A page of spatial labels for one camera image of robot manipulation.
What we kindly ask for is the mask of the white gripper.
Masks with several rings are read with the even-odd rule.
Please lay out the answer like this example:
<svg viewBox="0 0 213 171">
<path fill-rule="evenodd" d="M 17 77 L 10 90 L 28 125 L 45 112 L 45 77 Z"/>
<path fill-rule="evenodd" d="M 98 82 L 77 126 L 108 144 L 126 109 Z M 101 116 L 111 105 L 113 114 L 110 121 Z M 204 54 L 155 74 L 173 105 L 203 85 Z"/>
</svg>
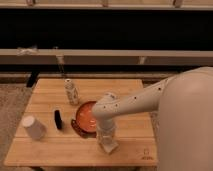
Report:
<svg viewBox="0 0 213 171">
<path fill-rule="evenodd" d="M 97 123 L 98 141 L 101 144 L 113 144 L 115 142 L 115 129 L 113 121 L 99 121 Z"/>
</svg>

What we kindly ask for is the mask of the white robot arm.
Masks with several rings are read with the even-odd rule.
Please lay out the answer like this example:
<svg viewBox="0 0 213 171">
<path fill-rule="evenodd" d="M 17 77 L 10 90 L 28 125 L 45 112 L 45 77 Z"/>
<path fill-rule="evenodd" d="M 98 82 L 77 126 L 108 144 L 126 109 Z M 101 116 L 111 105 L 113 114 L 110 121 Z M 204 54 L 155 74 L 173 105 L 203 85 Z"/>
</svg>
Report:
<svg viewBox="0 0 213 171">
<path fill-rule="evenodd" d="M 124 98 L 106 94 L 93 109 L 97 128 L 113 118 L 158 113 L 158 171 L 213 171 L 213 67 L 166 78 Z"/>
</svg>

